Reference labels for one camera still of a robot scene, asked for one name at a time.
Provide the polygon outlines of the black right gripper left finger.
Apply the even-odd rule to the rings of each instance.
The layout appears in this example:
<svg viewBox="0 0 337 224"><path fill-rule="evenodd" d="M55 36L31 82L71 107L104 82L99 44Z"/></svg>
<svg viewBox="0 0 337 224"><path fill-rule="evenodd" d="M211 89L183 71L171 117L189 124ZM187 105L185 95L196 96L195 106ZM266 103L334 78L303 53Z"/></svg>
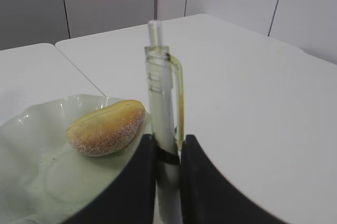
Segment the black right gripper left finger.
<svg viewBox="0 0 337 224"><path fill-rule="evenodd" d="M64 223L152 223L156 147L152 135L143 135L134 155L118 177Z"/></svg>

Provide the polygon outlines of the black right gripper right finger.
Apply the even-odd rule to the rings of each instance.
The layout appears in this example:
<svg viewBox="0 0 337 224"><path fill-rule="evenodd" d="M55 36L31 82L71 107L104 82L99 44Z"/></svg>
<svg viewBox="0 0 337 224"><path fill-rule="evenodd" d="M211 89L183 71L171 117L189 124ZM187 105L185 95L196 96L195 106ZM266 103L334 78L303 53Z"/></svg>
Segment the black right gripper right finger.
<svg viewBox="0 0 337 224"><path fill-rule="evenodd" d="M282 223L237 190L212 164L194 135L181 151L184 223Z"/></svg>

